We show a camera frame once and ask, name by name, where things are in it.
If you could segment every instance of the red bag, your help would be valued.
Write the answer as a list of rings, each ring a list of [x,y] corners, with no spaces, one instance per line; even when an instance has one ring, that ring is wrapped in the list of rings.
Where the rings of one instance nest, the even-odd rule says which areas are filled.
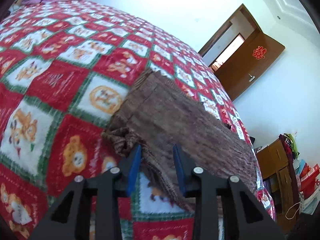
[[[315,192],[316,186],[319,186],[319,185],[320,185],[320,181],[318,179],[315,179],[308,186],[306,186],[304,190],[302,190],[304,199],[307,199],[308,197],[310,197]]]
[[[305,163],[305,164],[304,164],[304,167],[303,167],[303,169],[302,169],[302,172],[301,172],[301,174],[300,174],[300,178],[306,176],[309,171],[311,171],[311,168],[309,167],[308,164]]]
[[[301,191],[303,191],[307,186],[309,186],[309,184],[312,184],[312,182],[315,181],[319,173],[319,165],[317,164],[305,176],[301,178]]]

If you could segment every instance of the door handle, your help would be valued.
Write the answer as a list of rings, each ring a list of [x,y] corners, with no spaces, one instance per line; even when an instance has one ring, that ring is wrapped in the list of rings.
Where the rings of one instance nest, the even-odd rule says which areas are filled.
[[[254,79],[256,78],[255,76],[252,76],[252,75],[250,75],[249,73],[248,73],[248,75],[249,75],[249,77],[250,77],[249,82],[251,82],[252,80],[254,80]]]

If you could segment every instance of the wooden cabinet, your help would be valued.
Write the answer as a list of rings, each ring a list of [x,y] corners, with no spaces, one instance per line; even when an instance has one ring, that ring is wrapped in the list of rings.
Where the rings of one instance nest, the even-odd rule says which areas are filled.
[[[259,151],[256,156],[262,179],[272,181],[270,193],[275,202],[277,224],[287,234],[296,223],[296,216],[291,220],[285,217],[289,208],[294,205],[288,157],[279,139]]]

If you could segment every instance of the bed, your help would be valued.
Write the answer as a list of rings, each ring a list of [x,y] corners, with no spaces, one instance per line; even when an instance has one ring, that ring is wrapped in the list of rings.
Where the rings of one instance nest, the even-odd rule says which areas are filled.
[[[146,68],[173,79],[251,144],[200,55],[141,18],[72,0],[22,6],[1,22],[0,215],[18,239],[28,238],[75,176],[95,177],[116,165],[100,134]],[[258,168],[257,175],[256,197],[275,218]],[[132,197],[119,200],[119,213],[124,240],[192,237],[194,214],[148,187],[143,173]],[[223,239],[222,220],[219,229]]]

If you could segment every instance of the blue gripper pad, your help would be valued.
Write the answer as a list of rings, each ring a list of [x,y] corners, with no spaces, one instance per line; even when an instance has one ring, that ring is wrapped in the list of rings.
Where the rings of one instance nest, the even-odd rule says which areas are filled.
[[[130,154],[134,154],[134,159],[132,161],[132,165],[128,175],[128,187],[127,187],[127,196],[130,197],[131,192],[134,191],[134,186],[136,184],[138,171],[141,163],[141,145],[137,145],[133,149],[133,152]]]
[[[186,178],[184,175],[182,163],[180,160],[180,155],[179,151],[176,146],[173,146],[173,161],[174,161],[174,166],[176,168],[176,173],[177,173],[177,178],[178,178],[178,183],[179,183],[179,189],[182,195],[185,197],[186,196]]]

